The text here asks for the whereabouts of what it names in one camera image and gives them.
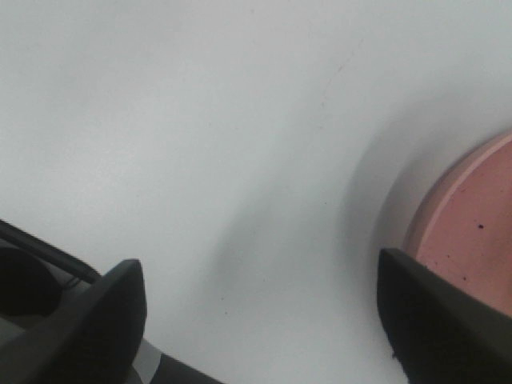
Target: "white surface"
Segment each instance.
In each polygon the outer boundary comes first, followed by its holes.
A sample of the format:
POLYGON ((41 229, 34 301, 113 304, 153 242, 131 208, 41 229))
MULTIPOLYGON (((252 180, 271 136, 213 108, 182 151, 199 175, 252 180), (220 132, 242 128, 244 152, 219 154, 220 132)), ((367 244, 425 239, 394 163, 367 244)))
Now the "white surface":
POLYGON ((151 383, 151 380, 154 378, 154 374, 156 374, 158 367, 160 366, 161 360, 162 352, 143 339, 141 346, 138 348, 137 356, 135 356, 133 364, 142 383, 151 383))
POLYGON ((3 1, 1 215, 100 271, 140 258, 148 339, 229 384, 406 383, 377 249, 512 122, 511 18, 507 2, 3 1))

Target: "pink petri dish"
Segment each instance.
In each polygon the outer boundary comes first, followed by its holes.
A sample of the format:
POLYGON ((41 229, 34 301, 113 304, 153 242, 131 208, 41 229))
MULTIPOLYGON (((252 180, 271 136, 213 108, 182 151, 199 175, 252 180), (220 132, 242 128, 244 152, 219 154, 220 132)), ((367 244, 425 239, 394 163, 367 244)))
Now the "pink petri dish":
POLYGON ((512 316, 512 132, 442 176, 420 205, 403 249, 453 286, 512 316))

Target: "white table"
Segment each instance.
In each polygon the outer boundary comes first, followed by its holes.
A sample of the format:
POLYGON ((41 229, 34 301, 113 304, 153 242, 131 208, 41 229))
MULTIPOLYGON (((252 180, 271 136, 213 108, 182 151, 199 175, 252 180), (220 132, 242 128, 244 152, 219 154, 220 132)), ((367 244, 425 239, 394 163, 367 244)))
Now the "white table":
POLYGON ((511 19, 507 2, 6 0, 1 216, 101 272, 140 258, 148 339, 229 384, 406 383, 378 248, 511 124, 511 19))

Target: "black plastic part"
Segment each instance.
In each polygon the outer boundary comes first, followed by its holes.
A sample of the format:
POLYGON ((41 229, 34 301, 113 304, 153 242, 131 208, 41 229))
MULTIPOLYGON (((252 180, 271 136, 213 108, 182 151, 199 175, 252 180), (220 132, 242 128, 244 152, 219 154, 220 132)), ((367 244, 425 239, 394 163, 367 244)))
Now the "black plastic part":
POLYGON ((512 382, 512 319, 400 250, 383 250, 378 311, 411 384, 512 382))
POLYGON ((126 384, 144 384, 135 368, 131 367, 125 380, 126 384))
POLYGON ((221 384, 217 380, 202 374, 198 370, 186 366, 182 362, 162 355, 160 366, 151 384, 221 384))
POLYGON ((0 220, 0 238, 45 262, 61 268, 84 282, 93 283, 101 277, 96 270, 83 261, 3 220, 0 220))
POLYGON ((123 384, 140 346, 140 263, 124 261, 71 304, 0 349, 0 382, 123 384))
POLYGON ((36 257, 15 248, 0 248, 0 313, 9 316, 54 312, 62 288, 36 257))

